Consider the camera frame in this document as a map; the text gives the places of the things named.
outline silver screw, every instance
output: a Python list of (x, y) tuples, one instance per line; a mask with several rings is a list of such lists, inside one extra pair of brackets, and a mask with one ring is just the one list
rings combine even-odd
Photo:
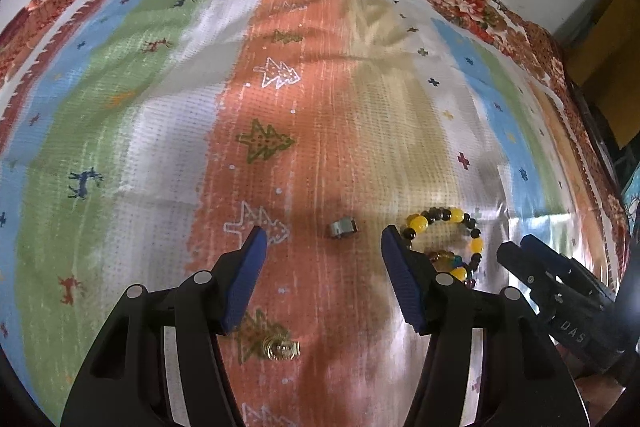
[(142, 295), (144, 288), (139, 284), (134, 284), (133, 286), (129, 286), (127, 289), (127, 297), (129, 299), (136, 299)]
[(509, 286), (508, 288), (504, 289), (504, 296), (511, 301), (517, 301), (520, 298), (520, 292), (517, 288)]
[(451, 286), (453, 284), (453, 277), (448, 273), (438, 273), (436, 275), (436, 283), (442, 286)]
[(211, 280), (211, 272), (202, 270), (193, 276), (193, 282), (196, 284), (206, 284)]

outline red reindeer print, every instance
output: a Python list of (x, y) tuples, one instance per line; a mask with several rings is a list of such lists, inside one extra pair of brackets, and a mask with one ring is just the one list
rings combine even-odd
[(171, 48), (173, 46), (173, 44), (171, 44), (171, 42), (168, 42), (166, 39), (162, 39), (161, 41), (145, 42), (146, 48), (144, 48), (142, 52), (156, 52), (160, 44), (164, 44), (167, 48)]
[(62, 277), (58, 277), (58, 284), (65, 289), (65, 293), (60, 299), (60, 302), (63, 304), (68, 304), (70, 306), (74, 305), (74, 293), (71, 291), (72, 289), (80, 290), (80, 293), (84, 295), (84, 286), (79, 282), (73, 275), (68, 279), (62, 279)]

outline green stripe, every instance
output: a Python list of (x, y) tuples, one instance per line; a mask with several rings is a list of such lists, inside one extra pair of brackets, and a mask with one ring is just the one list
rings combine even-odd
[(554, 174), (551, 163), (549, 163), (549, 160), (542, 149), (542, 145), (540, 145), (537, 130), (529, 123), (526, 113), (527, 106), (522, 103), (516, 86), (507, 76), (507, 73), (504, 71), (500, 61), (477, 42), (473, 42), (473, 45), (476, 48), (478, 55), (482, 57), (482, 61), (489, 68), (492, 79), (494, 80), (495, 88), (500, 91), (502, 97), (505, 99), (509, 111), (511, 111), (513, 118), (518, 122), (520, 132), (529, 147), (529, 151), (531, 152), (533, 163), (538, 170), (540, 184), (542, 184), (542, 190), (544, 192), (546, 204), (545, 214), (564, 214), (566, 208), (562, 205), (562, 198), (558, 190), (556, 175)]
[[(143, 0), (111, 37), (94, 51), (78, 87), (56, 114), (43, 147), (31, 164), (17, 242), (17, 305), (24, 350), (40, 406), (52, 419), (62, 416), (70, 386), (106, 317), (100, 311), (100, 265), (95, 253), (106, 233), (120, 185), (136, 108), (135, 95), (161, 80), (172, 49), (202, 1)], [(156, 52), (146, 42), (166, 39)], [(116, 95), (134, 92), (117, 107)], [(102, 186), (87, 183), (85, 200), (70, 199), (69, 172), (95, 168)], [(58, 277), (73, 274), (85, 296), (61, 303)]]

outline orange stripe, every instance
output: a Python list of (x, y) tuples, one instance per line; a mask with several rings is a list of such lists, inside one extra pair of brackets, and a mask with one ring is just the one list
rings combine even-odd
[[(286, 12), (279, 9), (285, 1), (308, 7)], [(266, 362), (265, 370), (255, 357), (239, 365), (235, 347), (222, 346), (238, 403), (254, 409), (269, 404), (274, 414), (302, 425), (348, 424), (348, 413), (333, 410), (322, 391), (327, 385), (323, 378), (334, 358), (332, 349), (357, 335), (359, 324), (348, 306), (356, 301), (357, 277), (366, 277), (358, 273), (354, 242), (327, 237), (330, 222), (354, 211), (356, 172), (364, 160), (352, 151), (358, 139), (351, 107), (355, 96), (349, 92), (354, 63), (343, 58), (348, 43), (343, 12), (342, 0), (261, 0), (220, 100), (223, 108), (209, 137), (201, 208), (188, 242), (191, 272), (235, 250), (238, 236), (223, 232), (223, 223), (239, 220), (242, 201), (253, 209), (263, 206), (271, 219), (289, 227), (290, 237), (269, 247), (249, 311), (259, 305), (270, 321), (283, 324), (301, 341), (303, 356), (294, 362)], [(276, 30), (301, 34), (303, 40), (273, 42)], [(268, 57), (295, 68), (302, 79), (277, 90), (274, 84), (260, 87), (262, 74), (254, 67), (265, 65)], [(249, 133), (254, 118), (295, 143), (268, 160), (247, 163), (248, 148), (236, 136)], [(287, 287), (287, 293), (278, 293), (279, 287)], [(288, 387), (284, 378), (292, 379)], [(295, 388), (303, 407), (292, 402)]]

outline blue gripper pad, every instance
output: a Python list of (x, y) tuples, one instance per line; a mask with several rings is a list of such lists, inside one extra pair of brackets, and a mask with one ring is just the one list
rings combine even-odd
[(380, 247), (404, 321), (420, 333), (427, 325), (422, 314), (422, 292), (390, 227), (383, 230)]
[(256, 230), (238, 253), (244, 255), (244, 258), (225, 294), (226, 309), (220, 321), (225, 331), (232, 331), (242, 321), (267, 256), (267, 233), (263, 229)]

